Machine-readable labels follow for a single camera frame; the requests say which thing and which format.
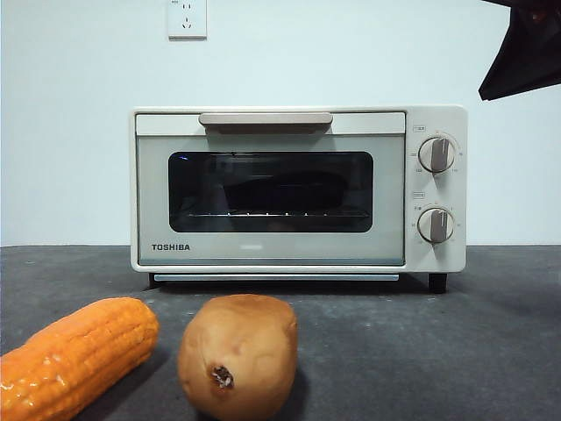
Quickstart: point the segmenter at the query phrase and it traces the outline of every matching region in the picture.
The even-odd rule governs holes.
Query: brown potato
[[[221,421],[262,421],[285,403],[295,378],[296,315],[271,296],[209,300],[188,324],[178,374],[188,400]]]

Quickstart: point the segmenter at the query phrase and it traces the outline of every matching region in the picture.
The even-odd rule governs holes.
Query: oven label
[[[152,244],[152,250],[158,250],[159,252],[187,251],[191,250],[191,247],[189,247],[189,244]]]

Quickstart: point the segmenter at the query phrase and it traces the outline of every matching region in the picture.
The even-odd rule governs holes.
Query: orange corn cob
[[[107,298],[61,318],[1,359],[2,421],[68,420],[150,356],[156,316]]]

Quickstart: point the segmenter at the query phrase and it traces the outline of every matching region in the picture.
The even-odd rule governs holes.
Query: timer dial
[[[432,208],[421,214],[417,229],[430,243],[444,243],[454,231],[454,219],[447,210]]]
[[[419,149],[421,165],[431,173],[442,173],[454,163],[454,145],[443,136],[429,138]]]

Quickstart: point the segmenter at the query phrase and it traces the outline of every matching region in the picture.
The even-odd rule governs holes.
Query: dark gray countertop
[[[78,308],[136,296],[160,320],[151,359],[76,419],[207,420],[175,359],[213,296],[255,292],[299,317],[295,385],[275,420],[561,419],[561,246],[474,246],[449,292],[394,283],[189,284],[143,290],[122,246],[2,249],[2,353]]]

